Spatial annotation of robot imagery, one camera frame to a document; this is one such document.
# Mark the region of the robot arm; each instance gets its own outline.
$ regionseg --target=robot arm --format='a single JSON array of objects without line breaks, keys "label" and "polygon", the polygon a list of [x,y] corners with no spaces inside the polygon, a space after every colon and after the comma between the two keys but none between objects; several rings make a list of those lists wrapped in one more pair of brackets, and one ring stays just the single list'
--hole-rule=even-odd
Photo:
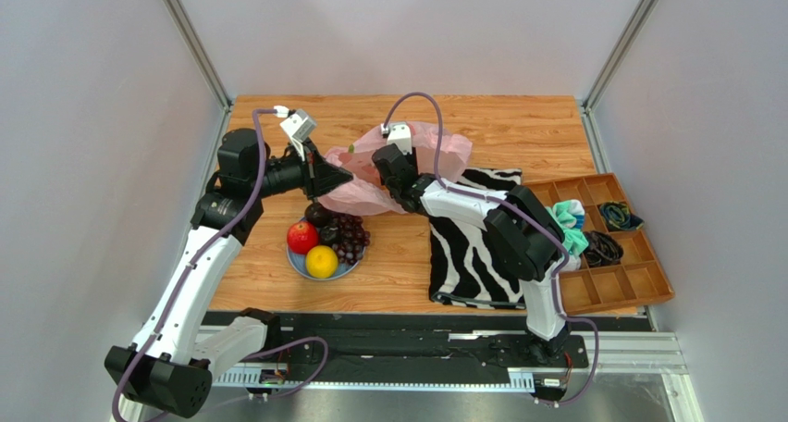
[{"label": "robot arm", "polygon": [[[129,377],[123,390],[127,399],[177,416],[194,416],[202,408],[213,378],[221,376],[248,354],[281,344],[278,317],[251,308],[242,311],[231,325],[216,335],[200,343],[195,341],[219,281],[263,214],[262,198],[303,189],[306,197],[313,200],[352,180],[349,171],[327,163],[308,139],[314,121],[302,110],[285,112],[288,117],[281,126],[290,138],[285,154],[266,160],[260,198],[255,200],[246,216],[191,267],[191,274],[173,303],[166,325]],[[265,154],[270,155],[268,145],[264,145]],[[254,130],[234,130],[222,139],[218,150],[219,169],[197,203],[186,247],[164,295],[131,345],[127,348],[113,346],[105,358],[105,368],[115,383],[120,382],[138,349],[154,332],[184,265],[191,262],[195,252],[218,230],[238,216],[251,197],[259,159],[260,148]]]},{"label": "robot arm", "polygon": [[520,281],[528,307],[529,330],[544,343],[547,355],[560,352],[568,336],[564,320],[553,306],[550,268],[560,259],[559,250],[547,237],[536,231],[509,209],[489,200],[506,200],[552,233],[559,241],[563,232],[536,196],[526,187],[509,192],[487,191],[462,186],[456,193],[455,183],[443,180],[443,187],[432,174],[419,174],[414,152],[410,149],[410,129],[404,123],[392,123],[382,133],[388,145],[373,154],[373,162],[391,196],[408,212],[428,217],[448,217],[473,225],[488,233],[489,248],[505,267],[503,275]]}]

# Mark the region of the fruit bowl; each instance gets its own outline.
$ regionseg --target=fruit bowl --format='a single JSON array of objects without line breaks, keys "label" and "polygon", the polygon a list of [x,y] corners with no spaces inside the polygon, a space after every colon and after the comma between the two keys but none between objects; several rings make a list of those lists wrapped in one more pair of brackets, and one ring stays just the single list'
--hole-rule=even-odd
[{"label": "fruit bowl", "polygon": [[[359,265],[359,263],[361,263],[360,261],[352,265],[348,265],[347,263],[340,262],[339,267],[337,267],[337,270],[334,272],[334,274],[331,275],[331,277],[328,277],[326,279],[318,279],[310,276],[309,273],[306,272],[306,255],[296,254],[292,252],[290,248],[287,248],[287,251],[288,251],[288,261],[290,262],[290,265],[293,267],[293,269],[295,269],[299,274],[301,274],[302,277],[306,277],[309,280],[315,280],[315,281],[329,281],[329,280],[339,279],[340,277],[343,277],[347,275],[349,272],[353,271]],[[362,251],[362,254],[364,253],[366,253],[366,248],[364,248]]]}]

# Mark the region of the wooden tray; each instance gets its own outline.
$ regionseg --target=wooden tray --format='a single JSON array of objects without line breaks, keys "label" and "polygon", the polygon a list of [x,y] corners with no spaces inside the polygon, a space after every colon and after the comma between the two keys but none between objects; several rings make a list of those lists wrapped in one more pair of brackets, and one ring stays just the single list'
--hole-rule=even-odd
[{"label": "wooden tray", "polygon": [[539,183],[526,183],[544,205],[577,199],[585,208],[583,231],[597,230],[611,235],[624,251],[620,265],[589,268],[582,257],[580,270],[560,274],[560,292],[567,314],[609,311],[626,306],[661,304],[674,292],[657,256],[640,229],[611,232],[599,214],[605,202],[632,204],[614,174],[592,175]]}]

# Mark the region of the pink bag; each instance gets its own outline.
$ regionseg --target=pink bag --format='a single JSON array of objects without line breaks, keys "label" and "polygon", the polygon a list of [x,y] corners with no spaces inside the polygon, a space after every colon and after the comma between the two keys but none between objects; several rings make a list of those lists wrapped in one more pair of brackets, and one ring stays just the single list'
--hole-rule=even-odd
[{"label": "pink bag", "polygon": [[[412,144],[416,149],[419,173],[433,173],[435,149],[437,148],[437,125],[421,121],[408,121]],[[387,211],[405,214],[386,187],[380,184],[380,175],[372,163],[372,154],[385,146],[386,139],[380,128],[374,127],[348,148],[332,147],[325,154],[326,161],[353,173],[353,181],[339,186],[318,200],[326,208],[355,216],[373,216]],[[443,129],[440,142],[440,176],[457,181],[471,158],[471,141],[460,134],[451,134]]]}]

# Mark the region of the wall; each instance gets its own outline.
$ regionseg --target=wall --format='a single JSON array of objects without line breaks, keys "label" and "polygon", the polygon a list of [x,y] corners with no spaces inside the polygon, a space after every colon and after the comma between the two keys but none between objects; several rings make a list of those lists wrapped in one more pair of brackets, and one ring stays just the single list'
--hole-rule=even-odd
[{"label": "wall", "polygon": [[108,420],[220,111],[161,0],[0,0],[0,420]]},{"label": "wall", "polygon": [[706,420],[784,420],[788,5],[660,0],[597,110]]},{"label": "wall", "polygon": [[238,94],[587,95],[639,0],[182,0]]}]

